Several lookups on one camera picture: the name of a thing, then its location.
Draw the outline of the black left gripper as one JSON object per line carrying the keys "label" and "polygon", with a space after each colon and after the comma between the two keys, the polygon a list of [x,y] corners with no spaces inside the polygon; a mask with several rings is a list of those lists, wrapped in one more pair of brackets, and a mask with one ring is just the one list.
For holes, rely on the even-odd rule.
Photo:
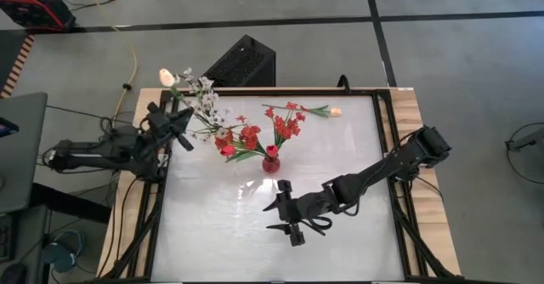
{"label": "black left gripper", "polygon": [[154,102],[151,102],[148,104],[147,109],[149,111],[147,122],[150,133],[156,139],[157,144],[163,144],[175,138],[187,151],[194,149],[194,146],[184,136],[187,125],[194,113],[192,108],[164,113]]}

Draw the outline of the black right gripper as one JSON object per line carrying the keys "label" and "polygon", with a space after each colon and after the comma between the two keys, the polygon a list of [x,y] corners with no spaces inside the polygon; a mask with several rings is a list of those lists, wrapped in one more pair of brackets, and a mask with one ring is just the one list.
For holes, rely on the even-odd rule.
{"label": "black right gripper", "polygon": [[284,221],[284,224],[269,225],[267,229],[282,231],[289,237],[293,247],[302,246],[305,243],[305,239],[303,232],[299,228],[299,223],[307,216],[303,208],[309,205],[309,195],[305,194],[298,198],[293,198],[292,186],[287,180],[279,180],[278,188],[280,193],[264,211],[278,208],[280,220]]}

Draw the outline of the large white flower bunch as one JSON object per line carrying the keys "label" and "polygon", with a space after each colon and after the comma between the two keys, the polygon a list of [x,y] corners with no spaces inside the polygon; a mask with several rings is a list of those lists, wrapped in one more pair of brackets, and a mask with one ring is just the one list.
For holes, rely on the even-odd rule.
{"label": "large white flower bunch", "polygon": [[218,125],[221,117],[214,108],[218,101],[218,94],[213,91],[213,80],[207,77],[194,77],[190,67],[181,75],[177,74],[176,79],[186,82],[190,93],[194,95],[194,98],[189,101],[182,99],[183,103],[193,109],[201,122]]}

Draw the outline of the peach artificial tulip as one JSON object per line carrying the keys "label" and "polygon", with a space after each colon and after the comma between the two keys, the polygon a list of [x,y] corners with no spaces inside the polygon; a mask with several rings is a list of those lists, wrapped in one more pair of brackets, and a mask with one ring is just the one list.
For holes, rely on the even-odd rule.
{"label": "peach artificial tulip", "polygon": [[169,88],[173,97],[184,104],[187,108],[193,111],[193,114],[196,115],[200,120],[201,117],[201,105],[196,102],[189,102],[184,95],[177,89],[177,85],[181,82],[187,82],[191,87],[196,84],[196,79],[192,76],[192,69],[189,67],[184,71],[182,75],[172,74],[169,70],[162,68],[159,70],[159,79],[161,84]]}
{"label": "peach artificial tulip", "polygon": [[307,108],[302,105],[298,105],[298,104],[294,104],[290,102],[285,106],[268,105],[268,104],[263,104],[263,106],[267,108],[271,108],[271,109],[282,109],[282,110],[297,111],[297,112],[303,112],[303,113],[311,113],[313,115],[324,117],[324,118],[337,117],[342,115],[342,110],[340,108],[330,107],[329,105],[324,105],[324,106],[315,107],[315,108]]}

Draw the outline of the red artificial flower bunch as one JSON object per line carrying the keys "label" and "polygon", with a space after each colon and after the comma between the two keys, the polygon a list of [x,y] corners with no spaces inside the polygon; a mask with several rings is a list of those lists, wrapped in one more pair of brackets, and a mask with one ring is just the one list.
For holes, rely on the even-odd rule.
{"label": "red artificial flower bunch", "polygon": [[[287,110],[285,116],[276,114],[276,110]],[[306,120],[304,112],[307,109],[294,102],[289,101],[284,107],[266,105],[264,115],[271,119],[274,127],[275,146],[280,149],[282,145],[301,133],[300,122]]]}
{"label": "red artificial flower bunch", "polygon": [[261,128],[257,125],[252,125],[245,116],[237,116],[235,121],[235,125],[229,126],[230,131],[227,139],[214,139],[214,144],[219,154],[224,146],[233,145],[239,150],[261,151],[265,155],[264,148],[260,144],[258,137],[261,133]]}

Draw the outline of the red glass vase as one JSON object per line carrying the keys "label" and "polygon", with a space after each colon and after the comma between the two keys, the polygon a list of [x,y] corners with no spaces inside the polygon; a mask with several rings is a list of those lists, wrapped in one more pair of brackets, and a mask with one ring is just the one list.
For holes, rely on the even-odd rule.
{"label": "red glass vase", "polygon": [[278,157],[266,156],[262,162],[262,168],[266,173],[276,173],[281,167],[281,162]]}

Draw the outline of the black computer tower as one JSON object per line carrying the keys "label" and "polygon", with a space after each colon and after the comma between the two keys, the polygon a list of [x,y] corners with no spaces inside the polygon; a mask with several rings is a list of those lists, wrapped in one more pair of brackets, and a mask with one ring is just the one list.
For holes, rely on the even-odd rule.
{"label": "black computer tower", "polygon": [[214,87],[275,87],[276,52],[244,35],[204,74]]}

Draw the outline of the grey desk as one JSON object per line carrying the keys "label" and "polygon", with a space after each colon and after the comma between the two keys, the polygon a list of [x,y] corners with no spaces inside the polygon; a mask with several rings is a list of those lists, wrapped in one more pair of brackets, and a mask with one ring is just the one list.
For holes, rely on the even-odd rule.
{"label": "grey desk", "polygon": [[0,117],[20,129],[0,138],[0,214],[29,205],[47,101],[45,93],[0,99]]}

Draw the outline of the black orange striped mat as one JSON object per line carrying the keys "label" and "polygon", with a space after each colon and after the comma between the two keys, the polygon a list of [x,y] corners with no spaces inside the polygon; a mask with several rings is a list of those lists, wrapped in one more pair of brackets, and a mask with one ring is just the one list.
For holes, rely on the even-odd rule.
{"label": "black orange striped mat", "polygon": [[34,42],[32,34],[0,32],[0,99],[14,93]]}

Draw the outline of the blue screen device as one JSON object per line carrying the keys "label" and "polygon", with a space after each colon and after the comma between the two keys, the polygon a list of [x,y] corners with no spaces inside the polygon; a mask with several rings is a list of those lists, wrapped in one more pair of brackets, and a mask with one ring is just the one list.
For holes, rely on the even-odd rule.
{"label": "blue screen device", "polygon": [[13,135],[20,131],[19,126],[13,122],[0,117],[0,138]]}

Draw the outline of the dark headphones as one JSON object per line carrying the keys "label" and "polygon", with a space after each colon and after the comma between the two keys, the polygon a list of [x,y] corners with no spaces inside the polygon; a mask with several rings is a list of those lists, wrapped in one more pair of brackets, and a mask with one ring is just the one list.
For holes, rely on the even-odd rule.
{"label": "dark headphones", "polygon": [[[66,237],[75,237],[77,249],[70,250],[62,243]],[[66,230],[56,236],[48,245],[42,249],[42,261],[51,264],[53,269],[59,273],[66,273],[77,265],[77,258],[85,246],[85,237],[78,230]]]}

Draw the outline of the red and black toolbox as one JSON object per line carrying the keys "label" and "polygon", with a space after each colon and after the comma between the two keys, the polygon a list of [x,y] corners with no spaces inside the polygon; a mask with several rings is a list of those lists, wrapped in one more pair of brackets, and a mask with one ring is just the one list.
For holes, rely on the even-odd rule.
{"label": "red and black toolbox", "polygon": [[35,31],[69,31],[77,19],[63,0],[0,0],[0,10]]}

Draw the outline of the black keyboard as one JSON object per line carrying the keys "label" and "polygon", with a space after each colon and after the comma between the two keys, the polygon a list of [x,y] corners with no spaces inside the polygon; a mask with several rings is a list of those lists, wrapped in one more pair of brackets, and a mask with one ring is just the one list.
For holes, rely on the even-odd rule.
{"label": "black keyboard", "polygon": [[14,221],[10,217],[0,218],[0,263],[14,256]]}

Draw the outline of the black metal table frame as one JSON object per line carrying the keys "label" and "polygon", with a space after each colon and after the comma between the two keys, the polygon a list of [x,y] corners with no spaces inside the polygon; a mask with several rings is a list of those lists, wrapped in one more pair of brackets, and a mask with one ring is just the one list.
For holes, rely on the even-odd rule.
{"label": "black metal table frame", "polygon": [[394,221],[392,205],[402,186],[382,182],[362,198],[356,217],[336,215],[324,236],[305,231],[294,247],[269,210],[278,179],[295,196],[317,191],[340,174],[378,161],[395,141],[422,126],[410,88],[223,88],[220,108],[230,108],[261,128],[270,142],[267,105],[329,105],[337,118],[308,116],[302,133],[280,150],[281,167],[266,174],[259,158],[227,162],[214,145],[193,151],[173,146],[167,182],[147,186],[130,173],[120,177],[116,207],[100,262],[110,270],[132,241],[139,212],[161,207],[160,220],[144,239],[122,284],[209,281],[388,281],[427,271],[408,235]]}

